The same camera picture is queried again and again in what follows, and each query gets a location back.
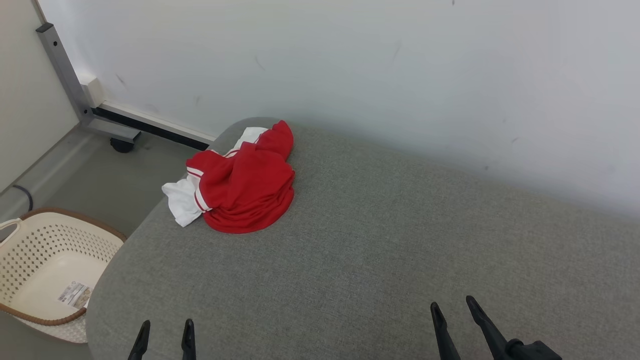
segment caster wheel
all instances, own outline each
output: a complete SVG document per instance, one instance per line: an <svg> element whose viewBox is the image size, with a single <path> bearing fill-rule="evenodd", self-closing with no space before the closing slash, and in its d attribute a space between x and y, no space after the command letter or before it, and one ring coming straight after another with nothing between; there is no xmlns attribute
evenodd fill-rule
<svg viewBox="0 0 640 360"><path fill-rule="evenodd" d="M133 150L133 144L130 142L124 142L122 140L111 138L111 146L112 148L123 154L131 152Z"/></svg>

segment laundry basket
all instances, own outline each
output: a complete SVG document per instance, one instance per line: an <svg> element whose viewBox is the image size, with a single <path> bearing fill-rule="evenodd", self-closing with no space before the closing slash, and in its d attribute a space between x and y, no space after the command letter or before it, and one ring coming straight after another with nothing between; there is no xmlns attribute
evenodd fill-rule
<svg viewBox="0 0 640 360"><path fill-rule="evenodd" d="M0 243L0 310L39 331L86 343L84 313L96 282L126 237L84 215L43 208Z"/></svg>

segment label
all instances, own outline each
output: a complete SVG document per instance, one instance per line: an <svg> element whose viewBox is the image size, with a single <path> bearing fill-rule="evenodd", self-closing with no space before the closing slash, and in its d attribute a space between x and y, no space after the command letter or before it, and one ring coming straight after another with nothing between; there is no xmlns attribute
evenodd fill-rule
<svg viewBox="0 0 640 360"><path fill-rule="evenodd" d="M62 301L65 304L80 310L89 302L92 290L93 289L87 285L82 285L77 281L72 281L67 288L65 288L65 291L63 291L58 297L58 301Z"/></svg>

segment metal frame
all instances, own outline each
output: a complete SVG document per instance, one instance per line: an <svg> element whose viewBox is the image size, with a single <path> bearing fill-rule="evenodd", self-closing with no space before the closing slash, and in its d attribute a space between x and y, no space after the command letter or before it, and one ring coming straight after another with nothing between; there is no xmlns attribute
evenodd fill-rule
<svg viewBox="0 0 640 360"><path fill-rule="evenodd" d="M93 114L89 99L84 93L82 85L80 85L80 81L53 24L46 22L36 29L36 32L62 83L62 87L67 93L71 106L76 112L80 126L89 131L106 134L112 138L133 143L140 134L140 130L117 124Z"/></svg>

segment gray tabletop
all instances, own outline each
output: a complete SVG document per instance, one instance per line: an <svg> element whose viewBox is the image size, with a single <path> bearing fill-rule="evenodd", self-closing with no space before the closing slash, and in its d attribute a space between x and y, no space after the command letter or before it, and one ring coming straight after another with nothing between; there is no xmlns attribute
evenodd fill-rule
<svg viewBox="0 0 640 360"><path fill-rule="evenodd" d="M224 152L248 119L213 144ZM565 359L640 358L640 226L367 143L290 123L294 201L265 230L177 225L162 201L107 267L87 335L126 359L436 359L440 304L462 359L490 353L473 295L507 339Z"/></svg>

